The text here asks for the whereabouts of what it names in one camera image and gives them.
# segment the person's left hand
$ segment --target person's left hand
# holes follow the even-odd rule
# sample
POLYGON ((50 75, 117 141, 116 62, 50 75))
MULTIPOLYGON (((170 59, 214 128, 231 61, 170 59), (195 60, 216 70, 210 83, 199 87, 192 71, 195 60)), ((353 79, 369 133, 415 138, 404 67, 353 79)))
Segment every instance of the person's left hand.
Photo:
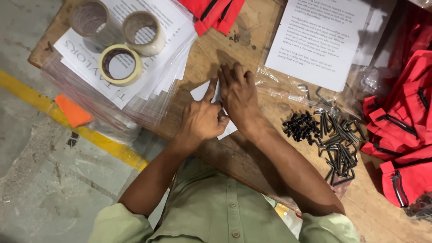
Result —
POLYGON ((183 143, 194 150, 205 141, 221 135, 229 122, 229 116, 222 110, 222 103, 211 103, 215 95, 217 75, 210 79, 210 85, 200 101, 193 101, 185 106, 181 126, 176 134, 183 143))

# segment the person's right hand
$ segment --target person's right hand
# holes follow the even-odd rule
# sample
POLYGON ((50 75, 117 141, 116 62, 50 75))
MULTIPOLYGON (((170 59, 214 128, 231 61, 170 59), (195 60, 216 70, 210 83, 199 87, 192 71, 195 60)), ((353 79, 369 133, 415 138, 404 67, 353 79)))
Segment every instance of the person's right hand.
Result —
POLYGON ((254 74, 244 73, 236 62, 232 70, 227 64, 221 65, 218 75, 223 107, 241 134, 251 140, 253 134, 267 124, 258 106, 254 74))

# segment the yellow floor line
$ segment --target yellow floor line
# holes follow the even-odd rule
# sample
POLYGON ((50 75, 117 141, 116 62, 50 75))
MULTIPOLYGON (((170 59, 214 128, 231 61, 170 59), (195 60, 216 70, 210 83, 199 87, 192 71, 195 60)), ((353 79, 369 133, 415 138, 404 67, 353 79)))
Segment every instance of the yellow floor line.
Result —
POLYGON ((107 151, 109 154, 120 159, 129 166, 142 171, 149 164, 150 161, 143 159, 137 152, 133 151, 126 145, 114 142, 100 133, 89 130, 85 127, 73 128, 66 119, 64 113, 54 101, 45 97, 29 86, 21 83, 16 78, 5 73, 3 70, 0 70, 0 87, 8 90, 18 98, 36 107, 41 112, 46 113, 58 123, 66 126, 79 136, 89 140, 94 145, 107 151))

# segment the person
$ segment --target person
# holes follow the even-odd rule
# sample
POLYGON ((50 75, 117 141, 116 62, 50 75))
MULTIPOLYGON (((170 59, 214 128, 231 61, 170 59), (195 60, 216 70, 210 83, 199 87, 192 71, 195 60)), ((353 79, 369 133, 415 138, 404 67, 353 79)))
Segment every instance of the person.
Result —
POLYGON ((244 73, 239 63, 233 69, 221 65, 203 99, 184 108, 177 134, 118 203, 99 212, 89 238, 90 243, 358 241, 330 186, 265 119, 254 75, 244 73), (218 80, 223 103, 211 103, 218 80), (221 112, 222 104, 228 115, 221 112), (260 193, 198 159, 183 163, 203 141, 221 135, 229 120, 269 158, 299 206, 303 223, 298 240, 260 193), (147 218, 171 183, 162 224, 154 231, 147 218))

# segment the wooden table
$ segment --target wooden table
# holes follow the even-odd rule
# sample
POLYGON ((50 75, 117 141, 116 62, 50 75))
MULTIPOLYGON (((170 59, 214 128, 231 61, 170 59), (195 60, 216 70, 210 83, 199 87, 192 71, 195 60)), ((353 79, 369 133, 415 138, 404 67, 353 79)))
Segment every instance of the wooden table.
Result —
MULTIPOLYGON (((41 67, 52 52, 52 45, 68 30, 69 12, 79 1, 65 1, 30 55, 31 64, 41 67)), ((275 16, 284 9, 279 2, 282 1, 246 0, 228 36, 211 29, 195 41, 184 80, 179 81, 168 114, 158 127, 152 129, 156 134, 166 139, 174 136, 181 122, 183 107, 192 101, 189 92, 209 80, 220 63, 232 65, 239 61, 246 69, 257 70, 263 50, 268 48, 266 33, 277 25, 275 16)), ((259 102, 266 118, 282 136, 281 122, 292 111, 305 110, 299 104, 269 95, 260 95, 259 102)), ((316 146, 284 137, 325 176, 329 168, 325 160, 318 157, 316 146)), ((271 162, 238 131, 221 141, 213 139, 203 143, 196 155, 285 206, 293 205, 291 198, 284 193, 282 180, 271 162)), ((432 242, 430 223, 407 218, 401 209, 382 195, 379 163, 382 161, 361 153, 355 169, 356 179, 337 189, 346 214, 358 231, 360 242, 432 242)))

